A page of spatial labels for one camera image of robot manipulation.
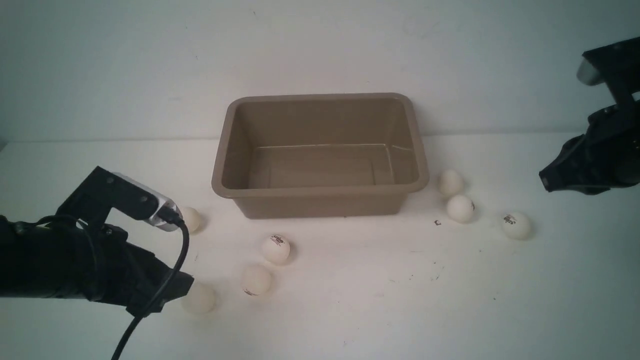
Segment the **white backdrop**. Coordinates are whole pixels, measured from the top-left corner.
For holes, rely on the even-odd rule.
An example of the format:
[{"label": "white backdrop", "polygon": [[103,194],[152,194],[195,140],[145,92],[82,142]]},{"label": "white backdrop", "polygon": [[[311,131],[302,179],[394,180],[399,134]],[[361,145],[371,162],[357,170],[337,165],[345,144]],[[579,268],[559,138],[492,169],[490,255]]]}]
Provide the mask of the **white backdrop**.
[{"label": "white backdrop", "polygon": [[217,137],[239,97],[401,92],[421,131],[583,131],[638,0],[0,1],[0,138]]}]

